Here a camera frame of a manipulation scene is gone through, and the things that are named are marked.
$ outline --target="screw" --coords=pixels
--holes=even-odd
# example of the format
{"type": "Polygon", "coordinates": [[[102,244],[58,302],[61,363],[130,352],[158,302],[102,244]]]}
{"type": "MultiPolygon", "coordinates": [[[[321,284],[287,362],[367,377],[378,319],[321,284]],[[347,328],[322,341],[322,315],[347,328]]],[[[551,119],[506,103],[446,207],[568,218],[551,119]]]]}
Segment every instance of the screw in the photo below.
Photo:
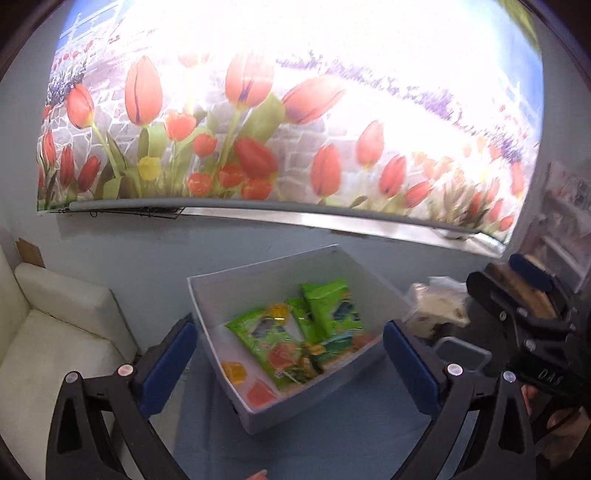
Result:
{"type": "Polygon", "coordinates": [[[449,364],[447,366],[447,372],[454,377],[459,377],[464,373],[464,369],[458,364],[449,364]]]}
{"type": "Polygon", "coordinates": [[[76,372],[70,372],[66,375],[66,383],[74,383],[78,380],[78,374],[76,372]]]}
{"type": "Polygon", "coordinates": [[[509,383],[513,383],[515,380],[517,380],[515,374],[513,372],[509,372],[508,370],[505,370],[503,372],[503,378],[507,380],[509,383]]]}
{"type": "Polygon", "coordinates": [[[125,365],[121,365],[118,369],[117,369],[117,373],[121,376],[121,377],[128,377],[130,376],[132,373],[134,372],[134,367],[132,367],[130,364],[125,364],[125,365]]]}

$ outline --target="wooden object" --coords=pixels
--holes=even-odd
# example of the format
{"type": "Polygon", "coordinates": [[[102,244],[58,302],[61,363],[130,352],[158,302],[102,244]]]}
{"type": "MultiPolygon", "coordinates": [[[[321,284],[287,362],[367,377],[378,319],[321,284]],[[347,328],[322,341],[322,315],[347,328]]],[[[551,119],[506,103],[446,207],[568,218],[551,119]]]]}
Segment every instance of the wooden object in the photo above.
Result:
{"type": "Polygon", "coordinates": [[[18,242],[15,242],[15,244],[17,245],[18,253],[23,262],[45,268],[45,263],[43,263],[43,257],[41,256],[41,251],[38,246],[33,245],[22,238],[19,238],[18,242]]]}

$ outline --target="couch cushion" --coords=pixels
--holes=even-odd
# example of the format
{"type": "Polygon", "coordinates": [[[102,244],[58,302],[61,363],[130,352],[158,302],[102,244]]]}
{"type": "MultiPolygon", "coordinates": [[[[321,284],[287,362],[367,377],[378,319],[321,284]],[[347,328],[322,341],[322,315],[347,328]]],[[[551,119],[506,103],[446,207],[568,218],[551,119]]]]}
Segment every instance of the couch cushion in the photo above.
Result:
{"type": "Polygon", "coordinates": [[[0,248],[0,363],[28,313],[29,304],[0,248]]]}
{"type": "Polygon", "coordinates": [[[64,376],[110,375],[123,363],[113,344],[31,310],[0,365],[0,433],[31,480],[45,478],[47,436],[64,376]]]}

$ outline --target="table surface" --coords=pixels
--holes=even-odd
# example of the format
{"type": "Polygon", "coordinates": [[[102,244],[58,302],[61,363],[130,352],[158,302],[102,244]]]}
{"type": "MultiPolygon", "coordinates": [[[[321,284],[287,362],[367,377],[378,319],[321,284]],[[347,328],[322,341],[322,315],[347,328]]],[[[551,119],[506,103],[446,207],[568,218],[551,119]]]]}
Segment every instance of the table surface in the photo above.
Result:
{"type": "MultiPolygon", "coordinates": [[[[439,479],[450,478],[470,438],[470,413],[439,479]]],[[[191,480],[389,480],[430,418],[415,407],[384,356],[305,412],[250,436],[199,346],[189,370],[174,457],[191,480]]]]}

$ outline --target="yellow tulip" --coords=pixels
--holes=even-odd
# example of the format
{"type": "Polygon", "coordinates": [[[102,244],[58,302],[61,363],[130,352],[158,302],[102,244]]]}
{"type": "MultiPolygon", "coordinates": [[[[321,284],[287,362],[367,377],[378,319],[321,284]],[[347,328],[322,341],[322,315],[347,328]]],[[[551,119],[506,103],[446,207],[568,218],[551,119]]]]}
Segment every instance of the yellow tulip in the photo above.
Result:
{"type": "Polygon", "coordinates": [[[157,157],[144,157],[138,162],[138,173],[145,181],[153,181],[162,172],[160,159],[157,157]]]}

